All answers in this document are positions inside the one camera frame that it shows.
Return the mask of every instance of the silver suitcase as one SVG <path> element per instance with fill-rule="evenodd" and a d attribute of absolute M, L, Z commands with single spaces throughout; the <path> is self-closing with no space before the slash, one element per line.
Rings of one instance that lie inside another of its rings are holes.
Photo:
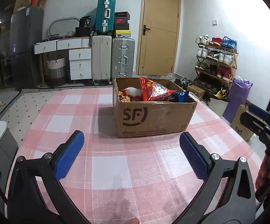
<path fill-rule="evenodd" d="M 112 39 L 111 78 L 132 77 L 135 40 L 132 38 Z"/>
<path fill-rule="evenodd" d="M 93 81 L 110 80 L 111 36 L 93 36 L 91 70 Z"/>

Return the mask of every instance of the sf logo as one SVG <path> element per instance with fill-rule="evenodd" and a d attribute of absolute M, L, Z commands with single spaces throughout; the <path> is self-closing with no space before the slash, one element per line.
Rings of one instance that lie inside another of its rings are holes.
<path fill-rule="evenodd" d="M 124 126 L 137 126 L 143 123 L 147 117 L 147 107 L 143 109 L 125 109 L 124 110 Z"/>

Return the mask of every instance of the purple plastic bag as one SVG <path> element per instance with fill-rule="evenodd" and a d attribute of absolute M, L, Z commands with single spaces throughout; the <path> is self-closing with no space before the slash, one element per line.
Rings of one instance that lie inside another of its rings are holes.
<path fill-rule="evenodd" d="M 239 106 L 246 103 L 252 86 L 252 83 L 247 80 L 243 80 L 240 77 L 233 80 L 232 86 L 228 93 L 230 102 L 228 103 L 223 114 L 223 117 L 230 123 L 232 123 Z"/>

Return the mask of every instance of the metal screw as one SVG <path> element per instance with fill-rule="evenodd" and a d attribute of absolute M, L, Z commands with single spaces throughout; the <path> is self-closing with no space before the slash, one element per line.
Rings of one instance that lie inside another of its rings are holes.
<path fill-rule="evenodd" d="M 44 155 L 45 159 L 50 159 L 52 157 L 52 153 L 48 152 Z"/>
<path fill-rule="evenodd" d="M 211 157 L 212 157 L 212 159 L 214 159 L 214 160 L 220 159 L 220 156 L 219 156 L 218 154 L 216 154 L 216 153 L 212 154 Z"/>
<path fill-rule="evenodd" d="M 19 157 L 17 157 L 17 162 L 21 162 L 21 161 L 23 161 L 23 159 L 24 159 L 23 156 L 19 156 Z"/>
<path fill-rule="evenodd" d="M 247 160 L 246 160 L 245 157 L 242 156 L 242 157 L 240 158 L 240 161 L 243 162 L 243 163 L 245 163 Z"/>

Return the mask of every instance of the cardboard box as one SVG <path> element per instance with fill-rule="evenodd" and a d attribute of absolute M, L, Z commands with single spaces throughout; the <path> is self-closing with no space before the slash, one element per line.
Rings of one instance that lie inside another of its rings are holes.
<path fill-rule="evenodd" d="M 252 131 L 243 126 L 240 122 L 240 115 L 244 112 L 248 112 L 248 106 L 240 105 L 237 113 L 231 123 L 231 127 L 245 140 L 248 141 L 254 135 Z"/>
<path fill-rule="evenodd" d="M 177 92 L 183 90 L 169 80 L 153 81 Z M 190 96 L 188 103 L 172 102 L 121 102 L 118 91 L 127 87 L 140 89 L 139 78 L 113 80 L 113 106 L 118 137 L 140 137 L 183 132 L 197 106 Z"/>
<path fill-rule="evenodd" d="M 188 86 L 187 91 L 194 93 L 198 98 L 202 98 L 205 92 L 203 89 L 195 85 Z"/>

